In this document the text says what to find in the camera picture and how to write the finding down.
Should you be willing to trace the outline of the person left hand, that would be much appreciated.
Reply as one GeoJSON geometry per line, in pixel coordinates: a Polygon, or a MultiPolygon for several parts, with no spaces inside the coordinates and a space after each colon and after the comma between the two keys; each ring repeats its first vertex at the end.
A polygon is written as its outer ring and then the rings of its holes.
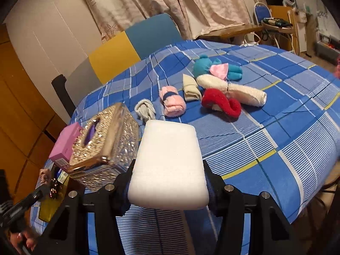
{"type": "Polygon", "coordinates": [[[23,254],[24,245],[28,250],[33,251],[37,244],[36,235],[31,229],[10,233],[10,242],[19,254],[23,254]]]}

